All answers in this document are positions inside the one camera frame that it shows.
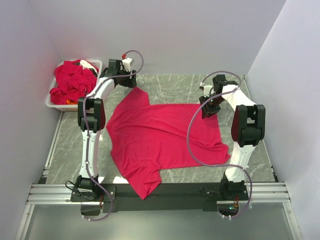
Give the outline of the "red t shirt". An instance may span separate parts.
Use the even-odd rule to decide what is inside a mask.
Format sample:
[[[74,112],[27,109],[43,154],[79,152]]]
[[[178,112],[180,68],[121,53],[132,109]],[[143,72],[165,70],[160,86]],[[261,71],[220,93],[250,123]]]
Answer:
[[[149,95],[138,87],[115,108],[106,125],[112,142],[110,154],[140,198],[162,182],[161,170],[229,160],[218,118],[202,119],[196,114],[198,108],[190,103],[151,104]]]

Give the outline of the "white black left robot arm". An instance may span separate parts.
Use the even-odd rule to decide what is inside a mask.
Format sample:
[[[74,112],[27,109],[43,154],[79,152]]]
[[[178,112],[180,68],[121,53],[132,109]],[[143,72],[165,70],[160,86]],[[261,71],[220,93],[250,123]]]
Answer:
[[[97,186],[99,137],[106,125],[104,99],[118,85],[134,88],[137,85],[134,60],[124,56],[122,60],[110,59],[108,67],[100,74],[94,89],[78,100],[77,123],[82,131],[82,161],[74,192],[82,192],[88,201],[100,195]]]

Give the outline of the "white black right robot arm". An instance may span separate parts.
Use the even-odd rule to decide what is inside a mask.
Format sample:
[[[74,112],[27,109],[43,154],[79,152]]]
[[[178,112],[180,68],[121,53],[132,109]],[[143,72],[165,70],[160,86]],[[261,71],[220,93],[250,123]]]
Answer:
[[[201,110],[203,119],[217,114],[222,102],[227,102],[234,111],[230,131],[233,150],[220,181],[219,194],[224,200],[247,199],[246,168],[253,151],[265,136],[266,108],[251,101],[237,82],[228,81],[224,74],[213,77],[212,85],[201,82],[199,89],[203,91],[199,101],[206,103]]]

